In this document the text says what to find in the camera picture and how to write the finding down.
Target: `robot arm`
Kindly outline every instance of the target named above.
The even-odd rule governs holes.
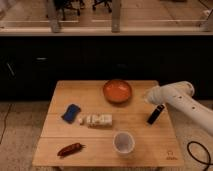
[[[155,105],[169,103],[185,113],[213,136],[213,111],[194,99],[194,87],[183,81],[164,86],[156,86],[146,94],[146,100]]]

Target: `gray floor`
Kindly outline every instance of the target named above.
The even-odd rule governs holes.
[[[202,104],[212,107],[213,101],[202,101]],[[1,102],[0,103],[0,135],[3,132],[4,118],[6,129],[0,145],[0,171],[52,171],[50,167],[34,167],[32,159],[36,144],[49,106],[48,101],[39,102]],[[200,171],[204,166],[195,162],[188,155],[186,145],[195,140],[205,145],[213,156],[213,138],[204,132],[193,121],[172,107],[169,113],[175,128],[175,133],[182,149],[185,165],[178,168],[163,168],[163,171]],[[196,146],[193,152],[200,159],[206,160],[206,154]],[[64,168],[68,171],[143,171],[148,168],[134,169],[104,169],[104,168]]]

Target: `white cup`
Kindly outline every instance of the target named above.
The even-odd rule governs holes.
[[[114,136],[113,146],[119,154],[129,154],[135,148],[135,140],[129,132],[118,132]]]

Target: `cabinet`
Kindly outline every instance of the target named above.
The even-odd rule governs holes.
[[[58,80],[187,80],[213,97],[210,36],[1,37],[0,100],[50,99]]]

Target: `chair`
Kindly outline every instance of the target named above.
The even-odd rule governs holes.
[[[112,0],[94,0],[94,4],[92,6],[93,11],[96,10],[96,5],[104,3],[104,5],[108,8],[109,13],[112,12],[112,9],[109,5],[109,2],[112,2]]]
[[[74,0],[54,0],[56,11],[60,9],[62,10],[62,20],[66,20],[65,9],[75,10],[77,12],[77,15],[80,16],[80,10],[78,8],[74,8],[72,2],[74,2]]]

